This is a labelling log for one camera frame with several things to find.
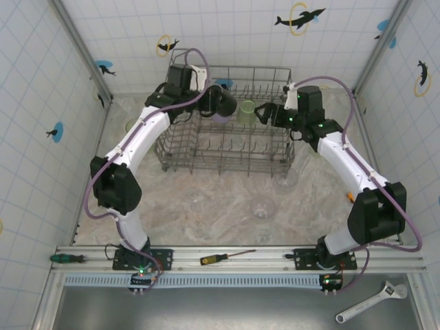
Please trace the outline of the green handled screwdriver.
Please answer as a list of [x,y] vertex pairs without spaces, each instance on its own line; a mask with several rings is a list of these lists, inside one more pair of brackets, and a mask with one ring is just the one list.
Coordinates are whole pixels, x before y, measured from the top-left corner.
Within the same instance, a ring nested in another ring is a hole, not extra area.
[[49,259],[51,262],[59,263],[59,264],[85,262],[85,257],[83,255],[73,255],[73,254],[54,254],[50,256]]

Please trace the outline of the aluminium frame post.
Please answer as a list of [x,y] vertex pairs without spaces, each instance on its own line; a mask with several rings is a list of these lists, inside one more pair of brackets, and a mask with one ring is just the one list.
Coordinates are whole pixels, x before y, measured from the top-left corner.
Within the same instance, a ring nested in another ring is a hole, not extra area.
[[112,94],[106,82],[104,81],[104,78],[102,77],[101,71],[98,69],[95,60],[92,58],[89,50],[87,49],[85,42],[79,34],[62,0],[48,0],[48,3],[55,12],[59,23],[61,24],[70,41],[72,42],[75,50],[78,52],[78,55],[83,64],[87,68],[90,79],[97,87],[98,93],[100,94],[101,98],[104,100],[104,102],[110,104],[110,102],[112,101]]
[[396,36],[399,26],[401,25],[414,1],[415,0],[398,0],[397,5],[395,6],[393,13],[388,20],[388,25],[381,33],[381,36],[378,39],[378,44],[375,46],[371,56],[366,62],[362,74],[357,80],[354,88],[355,97],[357,97],[365,88],[375,68],[379,65],[381,58],[389,48],[391,41]]

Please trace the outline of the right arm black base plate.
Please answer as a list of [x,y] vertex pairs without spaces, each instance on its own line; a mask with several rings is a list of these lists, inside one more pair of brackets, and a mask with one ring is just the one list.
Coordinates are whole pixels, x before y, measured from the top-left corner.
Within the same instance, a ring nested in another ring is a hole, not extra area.
[[296,270],[333,271],[342,265],[345,270],[356,270],[358,264],[352,252],[332,255],[328,251],[313,248],[296,248],[293,250]]

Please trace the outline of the yellow black screwdriver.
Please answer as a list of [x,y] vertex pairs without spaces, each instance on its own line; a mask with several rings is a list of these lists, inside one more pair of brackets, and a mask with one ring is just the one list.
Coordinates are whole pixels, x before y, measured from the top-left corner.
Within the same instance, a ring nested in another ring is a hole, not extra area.
[[205,256],[205,257],[200,258],[199,263],[201,266],[212,265],[212,264],[224,261],[224,260],[228,260],[233,256],[240,256],[243,254],[253,253],[255,251],[256,250],[253,249],[253,250],[246,250],[246,251],[237,252],[237,253],[233,253],[233,254],[214,254],[214,255]]

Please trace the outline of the steel tray sheet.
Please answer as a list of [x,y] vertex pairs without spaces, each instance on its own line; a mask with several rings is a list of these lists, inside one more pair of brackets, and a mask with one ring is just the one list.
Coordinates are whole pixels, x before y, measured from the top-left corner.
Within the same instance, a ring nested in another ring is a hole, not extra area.
[[68,287],[54,330],[422,330],[411,299],[385,300],[338,324],[336,314],[369,297],[307,289]]

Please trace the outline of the aluminium side rail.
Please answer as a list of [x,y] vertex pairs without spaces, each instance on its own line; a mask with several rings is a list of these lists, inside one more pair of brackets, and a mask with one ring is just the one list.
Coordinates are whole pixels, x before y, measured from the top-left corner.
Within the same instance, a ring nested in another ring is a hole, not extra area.
[[355,103],[355,118],[360,129],[360,134],[367,156],[365,157],[367,170],[367,183],[370,188],[363,188],[361,193],[361,210],[366,211],[364,216],[367,224],[365,225],[366,235],[372,241],[387,239],[390,236],[399,234],[404,229],[404,219],[396,211],[394,205],[384,196],[379,186],[391,194],[392,197],[403,198],[401,184],[391,184],[388,179],[383,178],[378,173],[378,163],[373,150],[372,141],[366,130],[366,124],[362,117],[361,108]]
[[[109,102],[109,104],[104,108],[104,116],[103,116],[102,122],[99,126],[99,129],[97,130],[98,135],[96,138],[96,143],[94,144],[94,147],[93,147],[93,154],[94,155],[98,152],[98,150],[100,148],[103,132],[104,132],[104,129],[105,129],[108,117],[109,117],[109,112],[111,110],[111,106],[113,104],[113,101],[114,101],[114,99],[112,98],[111,101]],[[68,245],[73,245],[76,242],[76,235],[77,235],[78,227],[80,225],[84,197],[85,197],[85,193],[86,193],[86,190],[87,190],[87,187],[88,187],[90,180],[91,179],[90,179],[90,173],[89,173],[89,165],[87,165],[86,181],[83,185],[83,191],[82,191],[83,195],[79,200],[79,206],[77,207],[77,210],[76,210],[75,221],[74,221],[74,224],[72,225],[72,228],[71,228],[71,236],[69,238]]]

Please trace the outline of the shark sticker on blue patch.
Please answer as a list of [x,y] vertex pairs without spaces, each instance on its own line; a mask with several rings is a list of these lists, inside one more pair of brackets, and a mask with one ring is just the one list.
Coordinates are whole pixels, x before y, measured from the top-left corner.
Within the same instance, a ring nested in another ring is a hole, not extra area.
[[111,61],[97,60],[95,64],[97,68],[101,71],[102,75],[116,76],[116,73],[114,71],[111,71],[111,68],[113,67],[113,63]]

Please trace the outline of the silver adjustable wrench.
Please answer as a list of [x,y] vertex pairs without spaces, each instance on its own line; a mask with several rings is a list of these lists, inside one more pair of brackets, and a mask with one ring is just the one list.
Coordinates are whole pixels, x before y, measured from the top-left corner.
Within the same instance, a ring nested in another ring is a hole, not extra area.
[[335,321],[343,324],[367,309],[377,305],[386,299],[405,299],[408,295],[408,288],[405,284],[392,285],[389,281],[385,282],[384,288],[376,295],[359,302],[358,304],[338,313]]

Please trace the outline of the aluminium mounting rail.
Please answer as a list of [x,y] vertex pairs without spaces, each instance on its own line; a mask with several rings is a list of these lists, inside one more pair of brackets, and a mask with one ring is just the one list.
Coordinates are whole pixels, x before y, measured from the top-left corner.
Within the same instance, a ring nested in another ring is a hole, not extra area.
[[[296,270],[294,260],[285,258],[293,252],[294,246],[177,246],[173,251],[171,270],[167,274],[328,274],[326,271]],[[224,253],[237,253],[241,250],[253,250],[253,253],[233,256],[228,260],[212,265],[201,266],[199,259],[204,256]],[[112,269],[114,247],[98,245],[65,246],[56,251],[58,254],[83,255],[84,263],[53,263],[51,269],[58,272],[78,273],[116,273]],[[358,274],[364,265],[367,274],[410,274],[426,273],[427,267],[419,252],[408,253],[387,247],[370,247],[367,254],[364,250],[355,252],[356,270],[344,269],[345,274]]]

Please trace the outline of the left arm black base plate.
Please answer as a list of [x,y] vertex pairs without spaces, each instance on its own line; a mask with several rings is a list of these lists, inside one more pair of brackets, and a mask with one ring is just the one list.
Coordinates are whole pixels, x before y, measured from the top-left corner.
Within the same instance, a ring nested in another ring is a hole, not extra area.
[[[171,270],[173,262],[173,251],[171,249],[152,249],[150,255],[157,261],[161,270]],[[149,258],[121,247],[115,251],[113,257],[113,270],[118,271],[135,271],[151,268],[156,270],[156,264]]]

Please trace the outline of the clear plastic cup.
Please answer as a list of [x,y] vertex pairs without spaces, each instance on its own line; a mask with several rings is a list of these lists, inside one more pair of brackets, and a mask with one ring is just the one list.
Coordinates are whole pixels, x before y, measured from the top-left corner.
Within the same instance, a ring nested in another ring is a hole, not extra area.
[[294,169],[289,169],[274,176],[275,182],[282,188],[293,188],[298,183],[298,173]]
[[251,201],[250,210],[256,218],[269,219],[276,212],[276,204],[272,198],[259,195]]

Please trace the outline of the blue patch wall sticker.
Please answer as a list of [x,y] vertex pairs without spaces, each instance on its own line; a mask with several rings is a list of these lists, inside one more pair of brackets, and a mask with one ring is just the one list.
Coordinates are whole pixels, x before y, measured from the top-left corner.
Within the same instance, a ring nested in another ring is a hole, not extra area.
[[385,32],[386,28],[388,27],[389,24],[389,20],[384,20],[382,22],[380,22],[377,25],[377,29],[379,30],[379,34],[374,38],[375,40],[380,39],[380,37],[383,35],[383,33]]

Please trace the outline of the aluminium frame beam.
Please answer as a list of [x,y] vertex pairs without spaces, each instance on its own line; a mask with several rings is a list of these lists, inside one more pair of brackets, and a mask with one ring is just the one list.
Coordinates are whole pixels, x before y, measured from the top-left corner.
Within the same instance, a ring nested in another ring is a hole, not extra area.
[[32,330],[52,330],[65,284],[65,274],[50,272],[39,303]]
[[428,273],[411,273],[408,282],[423,330],[440,330],[440,302]]

